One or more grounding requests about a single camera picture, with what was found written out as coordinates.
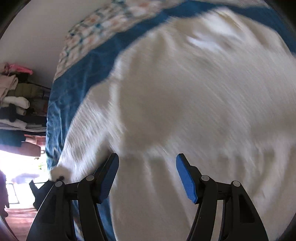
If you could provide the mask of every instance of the folded towel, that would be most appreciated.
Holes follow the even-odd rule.
[[[30,102],[24,97],[6,96],[3,99],[3,103],[14,104],[24,109],[28,109],[30,107]]]
[[[15,75],[0,75],[0,101],[6,96],[9,90],[15,90],[18,78]]]
[[[1,107],[8,107],[9,103],[2,103]],[[19,115],[26,115],[26,110],[22,107],[16,106],[17,114]]]
[[[13,127],[17,127],[20,129],[25,129],[27,126],[27,123],[25,123],[21,120],[18,120],[18,119],[16,119],[15,122],[10,122],[8,119],[2,119],[2,120],[0,120],[0,123],[7,124],[7,125],[10,125]]]

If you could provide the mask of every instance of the blue padded tip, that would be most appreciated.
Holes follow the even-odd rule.
[[[194,183],[188,169],[186,168],[180,154],[177,155],[177,158],[176,158],[176,167],[177,167],[177,171],[179,173],[179,176],[181,178],[181,181],[183,183],[187,197],[195,204],[197,202],[195,183]]]

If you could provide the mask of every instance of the white wall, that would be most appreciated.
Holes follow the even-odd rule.
[[[51,87],[67,31],[110,0],[32,0],[0,39],[0,62],[31,68],[33,81]]]

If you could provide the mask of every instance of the blue fabric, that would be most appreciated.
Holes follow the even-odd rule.
[[[182,158],[180,155],[177,155],[176,158],[176,168],[179,173],[179,176],[181,178],[181,181],[183,183],[184,189],[186,191],[187,197],[194,203],[196,204],[197,202],[197,194],[195,190],[195,183],[186,168]]]
[[[273,9],[264,7],[238,8],[198,1],[186,1],[177,7],[165,9],[156,17],[144,20],[125,32],[117,33],[104,44],[91,50],[82,60],[69,68],[54,82],[47,115],[46,153],[48,155],[48,168],[57,164],[71,121],[86,93],[91,86],[100,83],[109,75],[114,61],[121,51],[170,16],[193,17],[219,6],[226,6],[236,13],[271,27],[283,38],[290,51],[296,52],[296,42],[292,34]],[[99,212],[102,220],[104,220],[106,232],[113,233],[108,204],[102,206],[101,209],[99,208]],[[114,234],[110,237],[109,241],[115,240]]]
[[[73,210],[73,216],[76,217],[77,220],[80,219],[79,217],[79,207],[78,207],[78,201],[73,200],[72,201],[72,210]],[[110,215],[110,205],[109,205],[109,198],[105,199],[101,204],[97,204],[98,211],[103,223],[103,227],[106,233],[106,236],[109,241],[115,241],[115,235],[113,232],[112,222],[111,222],[111,215]],[[83,241],[83,237],[77,232],[77,227],[75,227],[76,237],[78,241]]]

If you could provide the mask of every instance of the black bracket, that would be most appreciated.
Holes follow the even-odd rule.
[[[76,241],[72,200],[78,200],[84,240],[108,241],[96,204],[108,197],[118,167],[118,155],[113,153],[94,175],[78,183],[56,182],[37,212],[27,241]]]
[[[177,156],[176,166],[188,198],[199,204],[187,241],[211,240],[218,200],[223,200],[219,241],[268,241],[262,221],[240,182],[215,182],[191,166],[184,154]],[[76,241],[72,200],[78,200],[84,240],[108,241],[96,204],[108,197],[118,167],[118,155],[113,153],[94,175],[79,183],[65,185],[57,181],[42,203],[27,241]]]
[[[218,200],[223,200],[219,241],[268,241],[260,216],[240,182],[215,182],[191,166],[184,154],[177,156],[176,166],[188,198],[199,204],[187,241],[211,240]]]

